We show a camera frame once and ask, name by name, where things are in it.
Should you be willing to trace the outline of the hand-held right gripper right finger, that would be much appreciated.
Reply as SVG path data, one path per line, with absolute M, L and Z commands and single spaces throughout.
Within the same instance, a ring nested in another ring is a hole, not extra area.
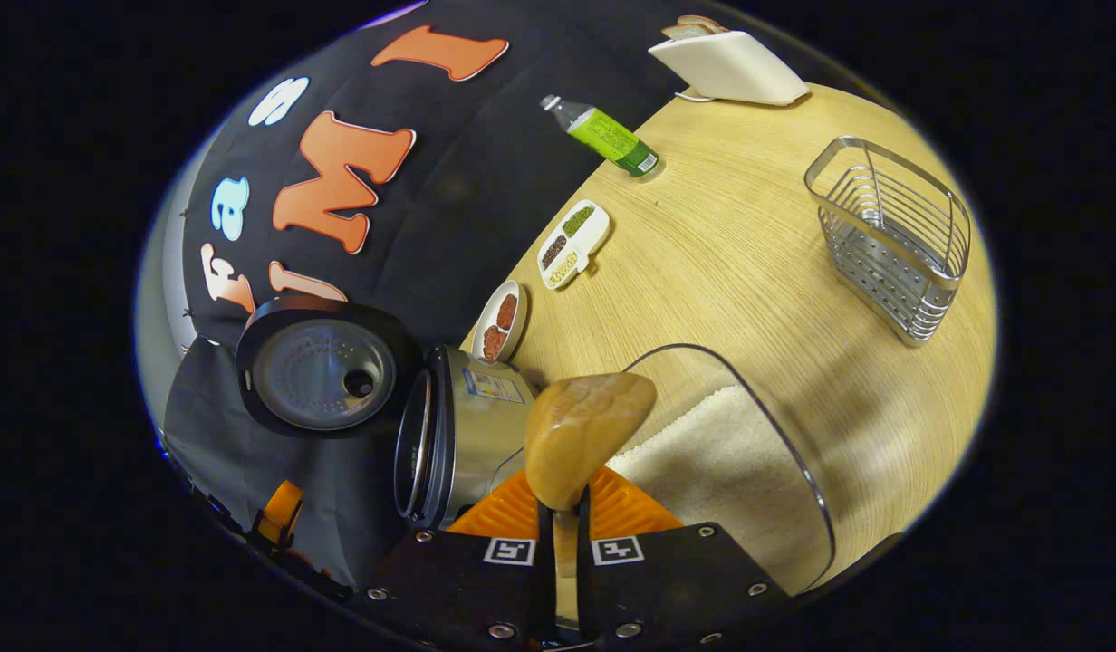
M 679 522 L 608 467 L 576 515 L 576 622 L 591 648 L 724 648 L 793 610 L 719 522 Z

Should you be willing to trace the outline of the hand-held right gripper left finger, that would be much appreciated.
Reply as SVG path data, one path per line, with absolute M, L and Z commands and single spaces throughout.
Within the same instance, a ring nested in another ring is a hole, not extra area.
M 446 530 L 402 538 L 354 612 L 421 648 L 545 648 L 555 639 L 554 512 L 518 471 Z

